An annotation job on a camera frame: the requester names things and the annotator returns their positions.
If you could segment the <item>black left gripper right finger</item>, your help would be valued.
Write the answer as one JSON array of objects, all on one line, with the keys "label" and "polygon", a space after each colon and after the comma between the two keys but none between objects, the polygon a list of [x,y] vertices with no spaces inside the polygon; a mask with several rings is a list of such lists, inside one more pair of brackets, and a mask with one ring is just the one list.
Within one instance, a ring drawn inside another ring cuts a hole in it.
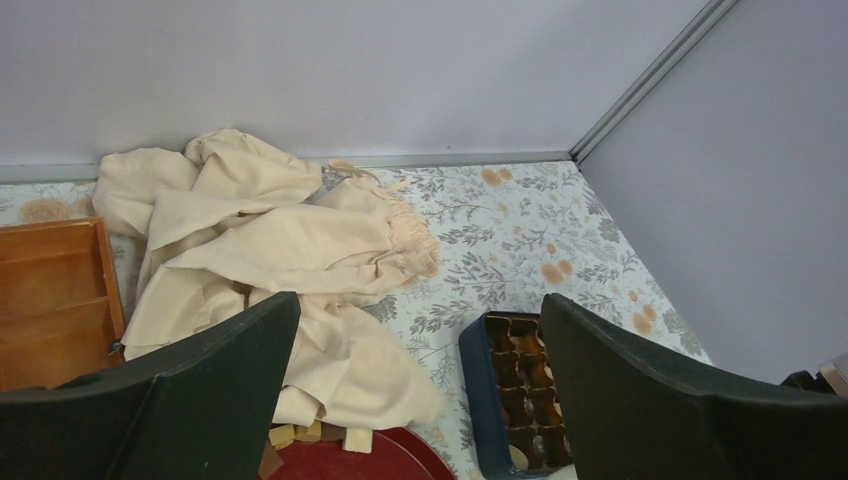
[{"label": "black left gripper right finger", "polygon": [[559,294],[541,326],[581,479],[843,479],[847,401],[736,375]]}]

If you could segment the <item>navy chocolate box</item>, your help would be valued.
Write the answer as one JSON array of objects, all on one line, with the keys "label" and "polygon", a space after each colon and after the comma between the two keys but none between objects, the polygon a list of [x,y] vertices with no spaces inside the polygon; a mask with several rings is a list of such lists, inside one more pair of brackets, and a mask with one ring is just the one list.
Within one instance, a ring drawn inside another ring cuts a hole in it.
[{"label": "navy chocolate box", "polygon": [[540,316],[490,311],[459,335],[474,449],[486,479],[574,471]]}]

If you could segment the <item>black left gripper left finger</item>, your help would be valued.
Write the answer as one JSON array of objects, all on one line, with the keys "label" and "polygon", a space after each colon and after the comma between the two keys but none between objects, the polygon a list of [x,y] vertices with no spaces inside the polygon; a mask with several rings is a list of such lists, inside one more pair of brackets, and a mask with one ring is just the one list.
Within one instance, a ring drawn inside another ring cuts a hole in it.
[{"label": "black left gripper left finger", "polygon": [[53,389],[1,397],[5,479],[254,479],[301,309],[275,294]]}]

